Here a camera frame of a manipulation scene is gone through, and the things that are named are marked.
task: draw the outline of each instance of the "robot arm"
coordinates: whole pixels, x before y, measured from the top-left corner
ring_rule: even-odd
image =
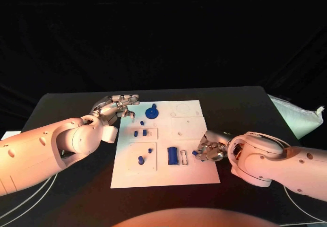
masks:
[[[84,159],[101,140],[114,143],[119,117],[130,116],[127,105],[139,105],[139,95],[107,96],[91,114],[34,129],[0,141],[0,196],[47,180]]]
[[[204,137],[208,141],[199,145],[204,152],[198,156],[208,160],[215,160],[215,154],[220,154],[220,158],[228,156],[233,174],[248,183],[269,187],[276,180],[296,193],[327,201],[327,151],[303,147],[283,148],[277,139],[271,141],[254,132],[231,140],[227,140],[227,134],[212,131]],[[212,144],[217,142],[225,146],[221,145],[214,151],[217,148]]]

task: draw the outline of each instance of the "peg board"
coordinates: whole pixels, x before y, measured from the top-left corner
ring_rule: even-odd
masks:
[[[152,120],[146,110],[153,104],[159,117]],[[192,154],[208,130],[199,100],[142,102],[129,109],[136,112],[136,118],[122,119],[112,188],[221,183],[215,162],[202,162]],[[179,165],[169,165],[169,147],[178,147]],[[182,150],[188,165],[182,165]],[[139,156],[145,157],[143,165]]]

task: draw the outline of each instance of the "black backdrop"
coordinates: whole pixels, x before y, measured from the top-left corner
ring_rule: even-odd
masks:
[[[261,85],[315,109],[326,22],[299,1],[2,3],[0,127],[24,127],[47,93]]]

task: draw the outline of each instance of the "blue object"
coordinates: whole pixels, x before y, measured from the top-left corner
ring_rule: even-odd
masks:
[[[178,158],[178,148],[171,147],[169,150],[169,165],[179,165],[179,158]]]
[[[139,157],[139,164],[140,164],[140,165],[145,164],[145,158],[143,158],[143,156]]]
[[[146,110],[146,116],[149,119],[155,119],[159,116],[159,110],[156,104]]]

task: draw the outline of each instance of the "table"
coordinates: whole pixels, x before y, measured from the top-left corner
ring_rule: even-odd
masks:
[[[300,145],[261,87],[47,94],[24,131],[87,115],[104,96],[120,94],[140,94],[140,101],[199,100],[209,129],[237,135],[257,131],[282,138],[292,145]],[[116,145],[101,142],[88,158],[58,174],[44,200],[12,226],[112,226],[149,212],[184,207],[234,210],[279,224],[315,222],[290,202],[283,185],[273,182],[269,188],[261,188],[248,184],[233,175],[228,159],[217,162],[221,184],[112,189]],[[40,187],[37,185],[0,197],[0,213],[15,207]],[[293,192],[290,194],[305,210],[327,220],[327,203]],[[38,198],[0,223],[12,220]]]

